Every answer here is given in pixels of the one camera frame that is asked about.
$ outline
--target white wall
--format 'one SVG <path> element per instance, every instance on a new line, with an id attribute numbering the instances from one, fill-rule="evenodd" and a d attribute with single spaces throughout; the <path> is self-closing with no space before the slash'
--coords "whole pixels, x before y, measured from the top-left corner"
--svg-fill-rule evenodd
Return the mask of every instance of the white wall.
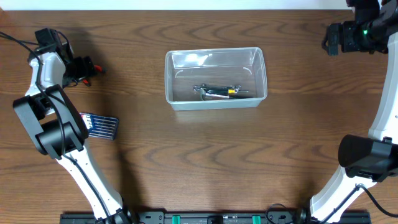
<path id="1" fill-rule="evenodd" d="M 3 10 L 348 9 L 345 0 L 0 0 Z"/>

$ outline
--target wooden table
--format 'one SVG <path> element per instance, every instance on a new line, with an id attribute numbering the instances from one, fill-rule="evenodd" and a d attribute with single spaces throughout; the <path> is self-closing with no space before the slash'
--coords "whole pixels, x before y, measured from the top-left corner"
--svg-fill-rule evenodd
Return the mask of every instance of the wooden table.
<path id="1" fill-rule="evenodd" d="M 78 111 L 118 117 L 115 141 L 90 138 L 95 159 L 134 209 L 265 210 L 298 207 L 338 166 L 345 134 L 367 136 L 376 115 L 387 55 L 329 57 L 325 28 L 350 11 L 65 11 L 2 12 L 0 30 L 34 40 L 61 30 L 75 55 L 107 68 L 65 91 Z M 260 47 L 268 97 L 258 108 L 173 111 L 165 100 L 169 50 Z M 0 40 L 0 217 L 2 223 L 58 223 L 63 212 L 89 212 L 72 177 L 38 153 L 12 109 L 27 91 L 28 53 Z M 398 178 L 371 189 L 398 212 Z M 373 223 L 392 223 L 365 194 L 350 208 Z"/>

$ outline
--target plastic bin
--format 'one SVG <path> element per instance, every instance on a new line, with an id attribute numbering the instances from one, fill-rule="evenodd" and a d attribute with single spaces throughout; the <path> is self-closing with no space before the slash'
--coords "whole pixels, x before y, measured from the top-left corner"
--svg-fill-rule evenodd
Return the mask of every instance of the plastic bin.
<path id="1" fill-rule="evenodd" d="M 267 96 L 266 66 L 258 47 L 173 50 L 165 61 L 166 100 L 174 110 L 256 107 Z M 252 98 L 205 100 L 193 86 L 241 85 Z"/>

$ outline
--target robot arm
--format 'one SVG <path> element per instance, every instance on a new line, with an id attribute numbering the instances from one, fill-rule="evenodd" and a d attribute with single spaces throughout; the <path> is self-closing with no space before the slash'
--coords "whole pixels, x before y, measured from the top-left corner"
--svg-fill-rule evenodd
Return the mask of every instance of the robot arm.
<path id="1" fill-rule="evenodd" d="M 82 80 L 94 75 L 94 65 L 89 57 L 73 58 L 69 43 L 62 44 L 57 31 L 43 29 L 35 35 L 39 43 L 35 52 L 42 66 L 40 68 L 36 55 L 30 56 L 32 81 L 25 97 L 14 101 L 14 110 L 37 150 L 56 159 L 75 179 L 88 199 L 95 218 L 103 223 L 121 220 L 125 213 L 122 198 L 93 159 L 87 140 L 87 128 L 61 87 L 68 85 L 71 80 Z M 41 87 L 60 115 L 57 119 L 62 120 L 65 150 L 61 147 L 61 127 L 57 120 L 45 124 L 39 122 L 54 113 L 54 109 L 37 88 L 38 75 Z"/>
<path id="2" fill-rule="evenodd" d="M 356 8 L 356 21 L 332 24 L 323 42 L 324 49 L 329 55 L 337 55 L 337 46 L 341 44 L 342 52 L 388 52 L 388 68 L 369 138 L 351 135 L 343 138 L 337 171 L 310 199 L 310 216 L 321 222 L 338 222 L 344 210 L 364 191 L 357 188 L 359 184 L 368 189 L 386 177 L 398 174 L 397 1 L 388 2 L 380 12 L 377 1 L 348 1 L 349 6 L 350 3 Z"/>

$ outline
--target black cable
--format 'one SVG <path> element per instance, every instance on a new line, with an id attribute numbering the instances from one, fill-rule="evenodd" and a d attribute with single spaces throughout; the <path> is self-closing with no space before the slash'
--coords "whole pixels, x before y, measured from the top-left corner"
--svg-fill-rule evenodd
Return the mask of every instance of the black cable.
<path id="1" fill-rule="evenodd" d="M 8 37 L 6 37 L 6 36 L 4 36 L 3 34 L 5 34 L 5 33 L 3 33 L 3 32 L 0 32 L 2 35 L 0 35 L 0 37 L 2 37 L 2 38 L 4 38 L 4 39 L 7 39 L 7 40 L 13 40 L 13 39 L 10 39 L 10 38 L 8 38 Z M 31 44 L 31 45 L 39 45 L 38 43 L 34 43 L 34 42 L 29 42 L 29 41 L 25 41 L 25 40 L 19 40 L 21 43 L 24 43 L 24 44 Z"/>
<path id="2" fill-rule="evenodd" d="M 79 83 L 76 81 L 76 80 L 72 80 L 68 85 L 66 85 L 65 87 L 75 87 L 75 86 L 77 86 L 77 85 L 79 85 Z"/>
<path id="3" fill-rule="evenodd" d="M 382 208 L 379 203 L 376 201 L 376 199 L 373 197 L 373 195 L 369 192 L 368 189 L 366 189 L 366 187 L 362 184 L 358 184 L 357 187 L 362 188 L 366 194 L 369 196 L 369 198 L 372 200 L 373 204 L 380 210 L 380 212 L 382 212 L 383 214 L 390 216 L 392 218 L 398 218 L 398 214 L 393 214 L 393 213 L 389 213 L 387 212 L 384 208 Z"/>
<path id="4" fill-rule="evenodd" d="M 285 207 L 285 205 L 282 205 L 281 203 L 275 203 L 275 204 L 272 204 L 272 205 L 266 210 L 266 218 L 267 218 L 268 222 L 270 222 L 271 224 L 276 224 L 276 223 L 274 223 L 274 222 L 268 217 L 268 211 L 271 210 L 271 209 L 272 209 L 273 207 L 275 207 L 275 206 L 284 207 L 284 208 L 286 209 L 286 211 L 289 212 L 289 213 L 291 214 L 292 217 L 294 217 L 294 214 L 293 214 L 292 212 L 290 212 L 290 211 Z"/>
<path id="5" fill-rule="evenodd" d="M 359 185 L 356 185 L 355 188 L 347 195 L 347 197 L 345 197 L 344 200 L 319 224 L 325 224 L 339 209 L 341 209 L 342 206 L 354 195 L 354 193 L 359 190 Z"/>
<path id="6" fill-rule="evenodd" d="M 67 44 L 69 45 L 69 40 L 67 39 L 67 37 L 61 31 L 57 31 L 57 33 L 61 34 L 61 36 L 67 41 Z"/>
<path id="7" fill-rule="evenodd" d="M 80 171 L 81 175 L 83 176 L 83 178 L 86 180 L 88 186 L 90 187 L 90 189 L 93 191 L 93 193 L 95 194 L 96 198 L 98 199 L 99 203 L 101 204 L 106 217 L 109 217 L 109 213 L 107 211 L 107 209 L 105 208 L 104 202 L 102 201 L 102 198 L 100 197 L 100 195 L 98 194 L 98 192 L 96 191 L 96 189 L 94 188 L 93 184 L 90 182 L 90 180 L 88 180 L 87 175 L 84 173 L 84 170 L 80 167 L 80 165 L 77 163 L 76 159 L 72 159 L 71 157 L 68 157 L 65 154 L 65 130 L 63 128 L 63 123 L 62 123 L 62 118 L 60 116 L 60 113 L 57 109 L 57 107 L 54 105 L 53 101 L 51 101 L 51 99 L 49 98 L 49 96 L 44 92 L 42 85 L 40 84 L 40 77 L 41 77 L 41 71 L 42 71 L 42 66 L 43 63 L 40 60 L 39 56 L 30 48 L 28 48 L 22 41 L 17 40 L 13 37 L 11 37 L 10 35 L 7 35 L 3 32 L 0 32 L 1 35 L 5 36 L 6 39 L 8 40 L 13 40 L 15 42 L 17 42 L 19 45 L 23 46 L 25 49 L 27 49 L 36 59 L 37 59 L 37 63 L 39 64 L 39 69 L 37 70 L 37 75 L 36 75 L 36 86 L 37 89 L 39 89 L 40 93 L 44 96 L 44 98 L 50 103 L 50 106 L 53 108 L 55 115 L 57 116 L 57 120 L 58 120 L 58 124 L 60 126 L 60 130 L 61 130 L 61 154 L 67 158 L 73 165 L 76 166 L 76 168 Z M 59 98 L 52 96 L 52 98 L 61 101 Z"/>

